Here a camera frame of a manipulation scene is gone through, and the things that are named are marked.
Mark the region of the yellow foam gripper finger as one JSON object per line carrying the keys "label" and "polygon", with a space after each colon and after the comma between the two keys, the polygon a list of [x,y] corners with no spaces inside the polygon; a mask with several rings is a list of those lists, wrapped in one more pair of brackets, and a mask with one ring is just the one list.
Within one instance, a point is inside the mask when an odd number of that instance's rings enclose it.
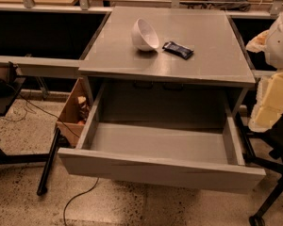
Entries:
{"label": "yellow foam gripper finger", "polygon": [[283,114],[283,71],[259,80],[256,100],[248,127],[253,132],[266,132]]}

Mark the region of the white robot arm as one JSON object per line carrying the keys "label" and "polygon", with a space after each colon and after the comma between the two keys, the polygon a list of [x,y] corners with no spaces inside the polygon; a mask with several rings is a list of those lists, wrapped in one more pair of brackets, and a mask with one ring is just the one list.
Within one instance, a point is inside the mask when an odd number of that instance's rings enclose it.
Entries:
{"label": "white robot arm", "polygon": [[248,123],[253,132],[262,133],[271,129],[283,114],[283,11],[268,30],[247,43],[246,50],[263,52],[266,63],[276,68],[272,76],[259,80],[257,102]]}

